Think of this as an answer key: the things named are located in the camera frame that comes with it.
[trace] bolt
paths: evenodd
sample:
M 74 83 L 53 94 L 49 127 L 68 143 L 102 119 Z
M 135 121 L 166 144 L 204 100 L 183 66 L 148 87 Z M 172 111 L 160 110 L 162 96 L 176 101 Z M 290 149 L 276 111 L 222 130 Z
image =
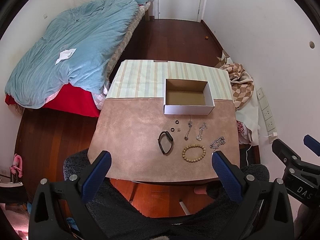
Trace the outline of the bolt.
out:
M 277 182 L 278 182 L 278 184 L 283 184 L 283 180 L 280 178 L 277 179 Z
M 247 180 L 248 180 L 248 181 L 254 181 L 254 176 L 251 175 L 251 174 L 248 174 L 248 175 L 247 175 Z
M 41 179 L 40 184 L 44 185 L 47 183 L 47 181 L 48 181 L 47 179 Z
M 75 181 L 76 179 L 78 179 L 78 176 L 76 174 L 70 175 L 69 179 L 71 181 Z

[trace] open cardboard box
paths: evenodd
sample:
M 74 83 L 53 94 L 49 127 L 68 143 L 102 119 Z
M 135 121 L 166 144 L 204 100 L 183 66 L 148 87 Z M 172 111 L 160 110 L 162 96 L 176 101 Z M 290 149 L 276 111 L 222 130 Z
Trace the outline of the open cardboard box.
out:
M 208 115 L 214 108 L 207 81 L 166 79 L 164 114 Z

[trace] dark brown floor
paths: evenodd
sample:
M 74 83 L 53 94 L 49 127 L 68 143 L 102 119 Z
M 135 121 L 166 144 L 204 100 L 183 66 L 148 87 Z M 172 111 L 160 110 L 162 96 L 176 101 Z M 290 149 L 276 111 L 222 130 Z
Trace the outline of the dark brown floor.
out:
M 220 57 L 221 52 L 201 23 L 142 21 L 117 67 L 125 59 L 172 60 L 214 66 L 218 62 L 217 56 Z M 47 108 L 25 111 L 15 153 L 23 158 L 23 183 L 30 199 L 42 178 L 63 180 L 65 158 L 89 147 L 97 120 Z M 129 200 L 133 183 L 122 180 L 112 180 L 112 183 Z M 132 204 L 146 216 L 179 216 L 184 215 L 180 199 L 191 213 L 212 201 L 207 195 L 194 194 L 193 187 L 139 184 Z

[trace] silver chain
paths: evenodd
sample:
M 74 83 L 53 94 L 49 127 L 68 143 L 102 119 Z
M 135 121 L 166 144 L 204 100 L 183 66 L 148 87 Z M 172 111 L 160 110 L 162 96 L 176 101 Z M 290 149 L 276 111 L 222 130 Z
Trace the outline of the silver chain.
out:
M 192 121 L 191 121 L 191 119 L 190 119 L 190 121 L 188 122 L 188 126 L 189 126 L 189 130 L 188 130 L 186 136 L 184 137 L 184 139 L 185 139 L 186 141 L 188 141 L 188 139 L 189 139 L 188 136 L 189 136 L 189 133 L 190 133 L 190 130 L 191 130 L 191 127 L 192 127 Z
M 226 140 L 224 139 L 224 136 L 219 137 L 218 139 L 216 139 L 215 141 L 213 141 L 213 143 L 210 145 L 211 149 L 215 149 L 212 153 L 214 153 L 219 147 L 220 145 L 223 145 L 226 143 Z
M 201 126 L 201 127 L 199 128 L 199 129 L 200 129 L 199 135 L 196 137 L 196 139 L 197 139 L 198 141 L 201 141 L 201 140 L 202 140 L 202 132 L 203 132 L 204 128 L 207 129 L 207 125 L 206 125 L 205 122 L 203 123 L 203 126 Z

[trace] blue comforter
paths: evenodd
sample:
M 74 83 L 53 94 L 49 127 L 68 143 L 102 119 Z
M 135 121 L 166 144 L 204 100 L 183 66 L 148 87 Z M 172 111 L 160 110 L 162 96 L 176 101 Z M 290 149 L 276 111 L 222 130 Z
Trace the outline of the blue comforter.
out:
M 17 64 L 5 92 L 28 108 L 40 108 L 67 83 L 101 94 L 104 68 L 137 11 L 135 0 L 96 0 L 60 13 Z M 76 51 L 55 65 L 65 49 Z

